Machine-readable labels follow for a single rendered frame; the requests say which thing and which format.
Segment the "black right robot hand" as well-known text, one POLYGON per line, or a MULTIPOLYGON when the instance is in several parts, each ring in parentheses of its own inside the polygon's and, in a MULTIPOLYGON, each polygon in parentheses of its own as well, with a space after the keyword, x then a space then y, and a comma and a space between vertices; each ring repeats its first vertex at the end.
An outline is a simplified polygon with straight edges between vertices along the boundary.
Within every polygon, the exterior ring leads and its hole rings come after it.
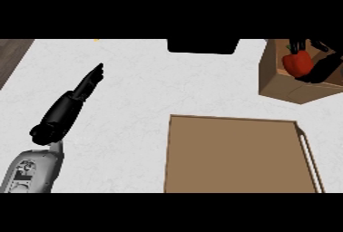
MULTIPOLYGON (((307 75, 300 78, 294 78, 300 82, 321 83, 324 82, 337 67, 343 63, 343 40, 338 39, 309 39, 310 46, 322 52, 333 50, 322 59, 313 62, 313 68, 307 75)), ((297 53, 300 50, 306 50, 306 39, 297 38, 290 40, 288 50, 291 53, 297 53)))

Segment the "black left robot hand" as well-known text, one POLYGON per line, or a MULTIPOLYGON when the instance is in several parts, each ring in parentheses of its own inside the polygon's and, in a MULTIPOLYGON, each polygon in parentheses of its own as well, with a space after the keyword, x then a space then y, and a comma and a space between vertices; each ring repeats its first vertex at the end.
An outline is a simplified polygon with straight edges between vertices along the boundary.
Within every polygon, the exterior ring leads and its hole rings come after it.
POLYGON ((103 80, 103 64, 97 64, 84 76, 74 91, 66 91, 52 104, 50 109, 29 131, 32 142, 37 145, 49 145, 63 139, 97 83, 103 80))

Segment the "red bell pepper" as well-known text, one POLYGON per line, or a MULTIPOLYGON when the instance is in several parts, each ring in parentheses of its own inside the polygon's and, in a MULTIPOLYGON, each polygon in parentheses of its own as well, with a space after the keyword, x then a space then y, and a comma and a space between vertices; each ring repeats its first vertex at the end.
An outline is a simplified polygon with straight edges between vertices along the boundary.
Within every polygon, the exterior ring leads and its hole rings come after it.
POLYGON ((309 53, 304 50, 284 55, 281 61, 284 70, 294 78, 307 75, 313 68, 313 62, 309 53))

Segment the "brown cardboard box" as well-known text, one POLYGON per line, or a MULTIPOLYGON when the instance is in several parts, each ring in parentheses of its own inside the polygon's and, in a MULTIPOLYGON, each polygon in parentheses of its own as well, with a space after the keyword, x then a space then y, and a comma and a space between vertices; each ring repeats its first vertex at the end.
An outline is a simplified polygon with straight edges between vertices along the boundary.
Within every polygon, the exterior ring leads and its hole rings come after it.
POLYGON ((259 63, 259 94, 303 104, 343 92, 343 63, 321 83, 300 82, 287 73, 281 58, 291 52, 288 39, 269 39, 259 63))

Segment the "brown flat tray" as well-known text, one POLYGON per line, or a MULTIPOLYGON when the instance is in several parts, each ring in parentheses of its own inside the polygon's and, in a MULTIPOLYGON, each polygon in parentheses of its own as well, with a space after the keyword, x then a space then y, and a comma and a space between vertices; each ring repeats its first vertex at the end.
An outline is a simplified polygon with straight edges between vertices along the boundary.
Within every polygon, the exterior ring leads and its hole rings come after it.
POLYGON ((164 192, 322 191, 296 121, 170 117, 164 192))

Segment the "black appliance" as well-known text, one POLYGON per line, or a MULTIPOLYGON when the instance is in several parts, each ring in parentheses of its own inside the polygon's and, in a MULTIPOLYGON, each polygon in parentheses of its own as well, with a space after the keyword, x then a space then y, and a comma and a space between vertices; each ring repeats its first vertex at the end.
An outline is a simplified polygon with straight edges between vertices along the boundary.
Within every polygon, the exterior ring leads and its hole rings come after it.
POLYGON ((167 51, 170 53, 214 53, 232 54, 236 50, 238 39, 168 39, 167 51))

